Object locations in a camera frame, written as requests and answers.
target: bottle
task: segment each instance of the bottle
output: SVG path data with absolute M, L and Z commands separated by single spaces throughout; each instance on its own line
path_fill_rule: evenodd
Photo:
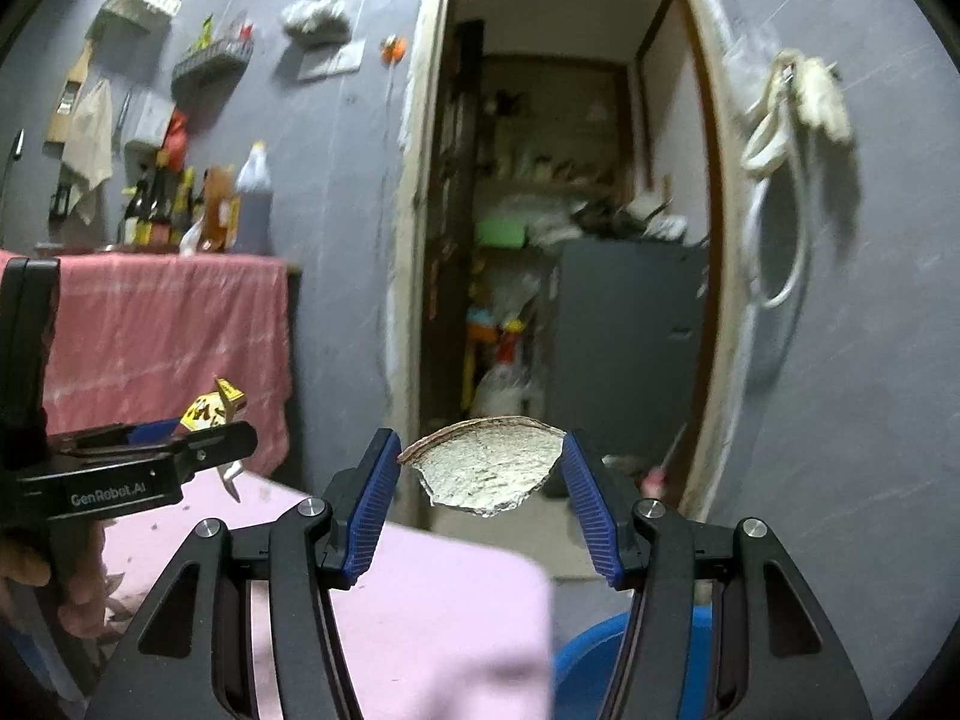
M 136 180 L 136 186 L 133 187 L 133 197 L 127 203 L 127 210 L 123 213 L 123 238 L 122 244 L 136 244 L 138 225 L 141 218 L 146 218 L 147 211 L 150 210 L 147 204 L 147 192 L 149 183 L 147 182 L 147 166 L 140 166 L 140 177 Z
M 210 167 L 203 182 L 203 233 L 200 251 L 223 251 L 227 245 L 233 174 L 222 167 Z
M 193 223 L 191 218 L 191 204 L 193 200 L 193 167 L 184 170 L 181 183 L 176 187 L 174 209 L 170 215 L 170 242 L 179 245 L 184 240 L 187 230 Z
M 147 240 L 149 244 L 169 244 L 170 204 L 167 201 L 167 159 L 164 151 L 157 153 L 157 171 L 150 189 L 150 211 L 147 213 Z
M 243 254 L 269 254 L 270 207 L 274 185 L 267 168 L 267 148 L 257 141 L 237 176 L 238 206 L 233 206 L 227 248 Z

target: wall shelf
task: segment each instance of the wall shelf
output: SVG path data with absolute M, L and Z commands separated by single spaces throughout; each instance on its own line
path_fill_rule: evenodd
M 218 40 L 193 52 L 174 66 L 173 82 L 210 81 L 231 71 L 243 70 L 253 57 L 253 41 Z
M 545 133 L 555 138 L 573 140 L 615 142 L 616 123 L 578 122 L 561 117 L 499 116 L 493 119 L 494 126 L 504 134 L 531 136 Z
M 181 0 L 107 0 L 100 9 L 152 31 L 168 25 L 181 4 Z
M 605 197 L 616 194 L 616 186 L 610 184 L 560 184 L 552 181 L 532 181 L 520 178 L 480 178 L 477 190 L 491 194 L 544 194 L 563 197 Z

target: gray wall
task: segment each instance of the gray wall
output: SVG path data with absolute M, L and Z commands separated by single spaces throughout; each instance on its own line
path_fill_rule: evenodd
M 805 303 L 795 333 L 795 302 L 760 318 L 712 518 L 770 522 L 882 718 L 960 613 L 960 79 L 912 0 L 723 1 L 839 61 L 856 146 L 814 145 Z M 765 220 L 781 275 L 792 201 Z
M 654 186 L 663 195 L 670 176 L 669 211 L 686 217 L 685 240 L 695 245 L 710 229 L 707 142 L 693 46 L 676 0 L 643 57 L 643 80 L 650 111 Z
M 45 0 L 0 67 L 0 148 L 27 128 L 23 160 L 11 173 L 6 247 L 30 252 L 49 240 L 47 208 L 59 151 L 43 146 L 54 97 L 103 0 Z M 275 183 L 275 253 L 302 266 L 293 284 L 296 322 L 291 408 L 292 456 L 285 481 L 322 491 L 332 474 L 355 464 L 386 418 L 383 307 L 392 258 L 392 194 L 400 174 L 397 147 L 409 60 L 391 72 L 380 41 L 413 36 L 419 0 L 347 0 L 355 34 L 367 38 L 358 74 L 296 83 L 301 52 L 277 23 L 294 0 L 184 0 L 168 33 L 144 35 L 111 25 L 93 57 L 91 80 L 112 81 L 114 113 L 131 81 L 169 92 L 176 60 L 200 22 L 246 9 L 256 25 L 256 52 L 237 79 L 184 100 L 191 113 L 189 162 L 240 166 L 251 143 L 267 142 Z M 104 242 L 125 201 L 136 161 L 114 163 L 103 213 L 93 228 L 69 220 L 71 240 Z

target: table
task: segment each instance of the table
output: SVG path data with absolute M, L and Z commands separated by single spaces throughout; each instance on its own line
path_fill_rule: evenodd
M 0 250 L 0 269 L 11 252 Z M 287 266 L 243 254 L 59 258 L 61 295 L 43 385 L 47 432 L 178 418 L 227 378 L 256 427 L 244 461 L 268 476 L 289 451 Z
M 107 571 L 124 575 L 113 597 L 138 608 L 200 519 L 242 528 L 272 521 L 305 498 L 250 473 L 236 485 L 240 504 L 216 471 L 203 471 L 184 487 L 181 504 L 107 528 Z M 370 571 L 351 591 L 331 596 L 368 720 L 550 716 L 551 586 L 531 560 L 388 523 Z M 266 583 L 253 583 L 251 617 L 260 716 L 280 720 Z

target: white cable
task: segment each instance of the white cable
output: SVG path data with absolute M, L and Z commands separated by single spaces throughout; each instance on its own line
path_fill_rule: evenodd
M 787 167 L 790 170 L 794 186 L 794 207 L 797 209 L 797 247 L 794 252 L 793 266 L 784 285 L 772 298 L 768 298 L 763 290 L 763 266 L 760 260 L 760 216 L 770 190 L 770 177 L 765 176 L 754 186 L 754 192 L 747 215 L 743 223 L 743 248 L 747 271 L 747 284 L 754 303 L 765 311 L 778 308 L 794 292 L 803 270 L 808 261 L 809 225 L 808 225 L 808 191 L 806 178 L 803 175 L 803 162 L 800 160 L 800 148 L 797 143 L 797 132 L 793 125 L 793 112 L 790 108 L 790 97 L 784 95 L 779 102 L 781 122 L 786 127 L 786 157 Z

